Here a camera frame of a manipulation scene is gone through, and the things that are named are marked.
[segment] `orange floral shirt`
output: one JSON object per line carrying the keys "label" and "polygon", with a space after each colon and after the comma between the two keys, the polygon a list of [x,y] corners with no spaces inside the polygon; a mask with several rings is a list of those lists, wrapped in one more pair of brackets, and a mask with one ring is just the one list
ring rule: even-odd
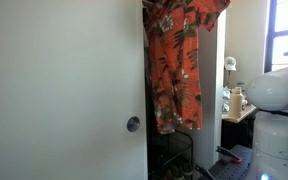
{"label": "orange floral shirt", "polygon": [[198,27],[211,30],[230,0],[158,0],[145,29],[158,131],[202,127]]}

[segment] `white door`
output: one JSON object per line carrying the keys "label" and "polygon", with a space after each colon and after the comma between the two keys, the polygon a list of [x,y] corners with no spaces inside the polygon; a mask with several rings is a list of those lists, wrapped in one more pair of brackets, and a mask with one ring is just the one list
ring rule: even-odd
{"label": "white door", "polygon": [[147,179],[141,8],[0,0],[0,180]]}

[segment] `white wall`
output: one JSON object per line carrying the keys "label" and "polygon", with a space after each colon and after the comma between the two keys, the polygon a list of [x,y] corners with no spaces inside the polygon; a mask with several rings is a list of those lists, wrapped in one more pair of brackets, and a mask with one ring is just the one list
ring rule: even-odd
{"label": "white wall", "polygon": [[227,9],[225,56],[237,61],[229,86],[234,87],[237,82],[247,83],[264,72],[269,0],[231,1]]}
{"label": "white wall", "polygon": [[217,160],[216,147],[221,143],[221,105],[226,12],[222,12],[215,28],[199,29],[199,66],[202,87],[203,128],[190,131],[194,140],[195,162],[206,169]]}

